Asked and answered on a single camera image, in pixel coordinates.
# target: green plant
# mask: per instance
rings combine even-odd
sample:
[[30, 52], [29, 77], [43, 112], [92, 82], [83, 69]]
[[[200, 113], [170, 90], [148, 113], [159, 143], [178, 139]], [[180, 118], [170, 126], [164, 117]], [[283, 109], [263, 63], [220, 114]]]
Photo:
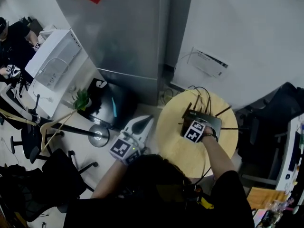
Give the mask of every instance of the green plant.
[[86, 89], [79, 89], [77, 91], [77, 96], [74, 98], [72, 95], [72, 98], [74, 101], [73, 106], [77, 110], [85, 110], [86, 105], [89, 103], [89, 94]]

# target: black shirt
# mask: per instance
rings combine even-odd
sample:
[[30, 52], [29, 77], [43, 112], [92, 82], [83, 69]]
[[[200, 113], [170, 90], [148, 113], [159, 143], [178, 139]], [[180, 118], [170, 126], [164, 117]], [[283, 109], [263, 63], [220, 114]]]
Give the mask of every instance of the black shirt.
[[251, 208], [235, 171], [224, 173], [216, 181], [209, 201], [214, 209], [206, 209], [196, 202], [191, 208], [190, 203], [187, 206], [143, 199], [80, 199], [69, 205], [64, 228], [113, 223], [133, 227], [168, 222], [171, 226], [184, 226], [186, 222], [187, 226], [195, 223], [200, 227], [254, 227]]
[[8, 27], [7, 38], [0, 43], [2, 64], [5, 66], [16, 65], [23, 74], [26, 74], [26, 78], [29, 75], [24, 69], [35, 54], [34, 48], [25, 39], [29, 32], [30, 29], [27, 26], [21, 22], [16, 22]]

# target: desk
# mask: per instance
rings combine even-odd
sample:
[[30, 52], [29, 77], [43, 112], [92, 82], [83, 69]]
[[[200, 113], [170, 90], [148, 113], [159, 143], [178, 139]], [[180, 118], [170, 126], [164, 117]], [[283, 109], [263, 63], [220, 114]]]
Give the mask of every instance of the desk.
[[[202, 111], [208, 101], [208, 95], [204, 90], [200, 90], [203, 97]], [[177, 165], [187, 177], [199, 178], [210, 167], [209, 158], [204, 144], [192, 143], [181, 137], [181, 127], [179, 123], [183, 122], [181, 118], [187, 106], [192, 102], [192, 108], [196, 102], [198, 92], [196, 90], [185, 91], [172, 98], [162, 110], [156, 127], [156, 137], [158, 148], [163, 158], [168, 159], [171, 163]], [[229, 107], [222, 98], [210, 92], [211, 98], [211, 115], [216, 115], [225, 108]], [[197, 103], [196, 110], [200, 110], [200, 100]], [[231, 109], [227, 110], [220, 116], [222, 127], [237, 128], [237, 120]], [[219, 144], [231, 158], [238, 142], [237, 130], [222, 130], [220, 132]]]
[[40, 98], [38, 105], [45, 111], [46, 114], [48, 114], [50, 117], [53, 117], [54, 112], [56, 111], [59, 103], [63, 100], [65, 92], [68, 90], [73, 81], [75, 82], [76, 87], [79, 85], [87, 85], [88, 75], [89, 77], [91, 77], [89, 73], [82, 74], [81, 80], [76, 80], [76, 75], [78, 75], [78, 72], [81, 68], [84, 68], [86, 71], [88, 71], [88, 64], [93, 65], [92, 61], [88, 58], [87, 53], [82, 49], [71, 62], [69, 70], [62, 75], [54, 91], [51, 91], [50, 89], [46, 88], [38, 81], [33, 80], [32, 84], [28, 89], [29, 95], [34, 99], [34, 101], [36, 101], [36, 97], [33, 94], [34, 87], [35, 95], [40, 94], [40, 97], [42, 98], [51, 97], [52, 102], [48, 101], [47, 99]]
[[[295, 165], [294, 170], [289, 170], [289, 164], [292, 159], [292, 154], [294, 150], [294, 143], [295, 143], [295, 133], [301, 133], [301, 123], [304, 122], [304, 114], [298, 117], [295, 117], [288, 123], [288, 130], [287, 130], [287, 140], [284, 149], [283, 161], [280, 168], [279, 175], [276, 180], [267, 179], [267, 178], [260, 178], [250, 175], [243, 174], [242, 177], [252, 180], [258, 181], [266, 184], [275, 185], [275, 190], [285, 191], [285, 193], [290, 193], [294, 188], [293, 181], [296, 180], [298, 176], [298, 165]], [[303, 154], [303, 145], [299, 146], [301, 149], [301, 154]]]

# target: floor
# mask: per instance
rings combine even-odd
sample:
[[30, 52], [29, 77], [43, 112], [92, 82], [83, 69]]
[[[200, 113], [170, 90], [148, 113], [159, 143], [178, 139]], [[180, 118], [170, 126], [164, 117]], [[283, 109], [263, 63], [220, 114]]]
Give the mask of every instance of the floor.
[[[35, 105], [35, 102], [31, 99], [27, 92], [23, 93], [22, 102], [24, 105], [27, 105], [32, 109]], [[53, 119], [58, 119], [59, 117], [69, 113], [71, 109], [65, 105], [60, 105]], [[135, 116], [153, 114], [155, 117], [152, 130], [149, 134], [146, 146], [151, 149], [151, 153], [157, 153], [157, 142], [155, 136], [155, 127], [159, 117], [161, 109], [155, 106], [139, 104]], [[45, 113], [38, 109], [38, 113], [41, 116], [46, 116]], [[93, 123], [79, 114], [74, 114], [69, 121], [68, 125], [82, 128], [88, 130]], [[3, 138], [3, 141], [0, 141], [0, 166], [14, 165], [19, 163], [19, 165], [24, 166], [27, 170], [33, 170], [35, 168], [41, 168], [45, 161], [36, 160], [34, 164], [31, 164], [23, 155], [23, 150], [16, 147], [15, 156], [10, 152], [10, 137], [14, 136], [15, 141], [20, 141], [20, 130], [14, 129], [9, 123], [5, 122], [3, 126], [0, 126], [0, 137]], [[100, 179], [104, 176], [107, 170], [111, 167], [114, 162], [114, 158], [109, 154], [108, 149], [111, 144], [111, 141], [114, 137], [118, 135], [118, 132], [110, 130], [110, 141], [103, 148], [96, 148], [92, 146], [87, 136], [68, 133], [65, 132], [65, 137], [57, 137], [55, 141], [52, 142], [52, 149], [57, 148], [63, 149], [65, 152], [68, 150], [73, 150], [75, 152], [74, 164], [78, 169], [86, 166], [91, 162], [98, 162], [99, 166], [97, 168], [90, 168], [82, 174], [84, 181], [90, 185], [92, 188], [95, 188]], [[233, 162], [238, 166], [240, 163], [240, 157], [235, 153], [232, 158]], [[213, 176], [204, 178], [201, 182], [203, 189], [206, 193], [210, 193], [212, 186], [214, 185]], [[81, 199], [90, 198], [92, 193], [89, 190], [86, 190], [82, 195]], [[40, 228], [42, 227], [42, 222], [47, 224], [47, 228], [60, 228], [63, 227], [65, 214], [62, 214], [58, 211], [57, 208], [51, 208], [44, 212], [48, 215], [46, 217], [38, 218], [34, 222], [29, 223], [31, 228]]]

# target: white desk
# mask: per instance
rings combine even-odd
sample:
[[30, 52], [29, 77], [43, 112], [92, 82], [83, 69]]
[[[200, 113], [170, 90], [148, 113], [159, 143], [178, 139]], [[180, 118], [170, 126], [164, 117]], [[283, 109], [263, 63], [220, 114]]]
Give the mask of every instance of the white desk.
[[[304, 122], [304, 114], [294, 118], [288, 124], [287, 140], [284, 149], [283, 161], [280, 168], [280, 172], [276, 180], [254, 177], [245, 174], [243, 174], [242, 177], [252, 181], [258, 181], [266, 184], [275, 185], [275, 190], [285, 191], [286, 194], [288, 193], [290, 194], [290, 192], [294, 188], [293, 182], [296, 180], [299, 171], [297, 170], [298, 165], [295, 165], [294, 171], [290, 171], [288, 168], [294, 150], [295, 132], [301, 134], [301, 123], [303, 122]], [[299, 146], [299, 148], [301, 149], [301, 154], [303, 154], [303, 145]]]
[[[84, 71], [82, 78], [77, 78], [79, 71]], [[90, 84], [92, 81], [92, 73], [94, 74], [96, 72], [98, 73], [99, 77], [101, 77], [100, 73], [88, 57], [87, 53], [81, 49], [71, 62], [69, 70], [60, 78], [54, 91], [46, 88], [38, 81], [33, 80], [31, 86], [28, 89], [28, 93], [34, 99], [34, 101], [36, 101], [36, 97], [33, 94], [34, 87], [35, 95], [40, 94], [40, 97], [42, 98], [52, 99], [52, 101], [49, 101], [48, 99], [40, 98], [38, 103], [38, 105], [45, 111], [45, 113], [52, 118], [56, 109], [58, 108], [58, 105], [61, 102], [65, 101], [63, 98], [70, 85], [75, 84], [78, 89], [80, 87], [82, 88], [83, 86]]]

